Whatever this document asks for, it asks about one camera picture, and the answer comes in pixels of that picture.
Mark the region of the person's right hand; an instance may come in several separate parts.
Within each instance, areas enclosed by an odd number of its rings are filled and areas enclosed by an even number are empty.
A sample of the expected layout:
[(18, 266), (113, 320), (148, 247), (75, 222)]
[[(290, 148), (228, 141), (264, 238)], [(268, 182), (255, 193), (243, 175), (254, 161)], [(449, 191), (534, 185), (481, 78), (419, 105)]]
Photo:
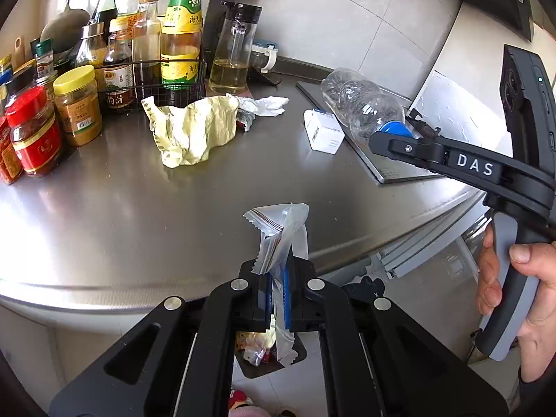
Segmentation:
[[(517, 335), (521, 377), (531, 383), (547, 372), (555, 356), (555, 244), (513, 245), (510, 260), (516, 271), (539, 280), (534, 303)], [(481, 314), (489, 315), (502, 299), (499, 259), (491, 226), (485, 231), (478, 267), (476, 305)]]

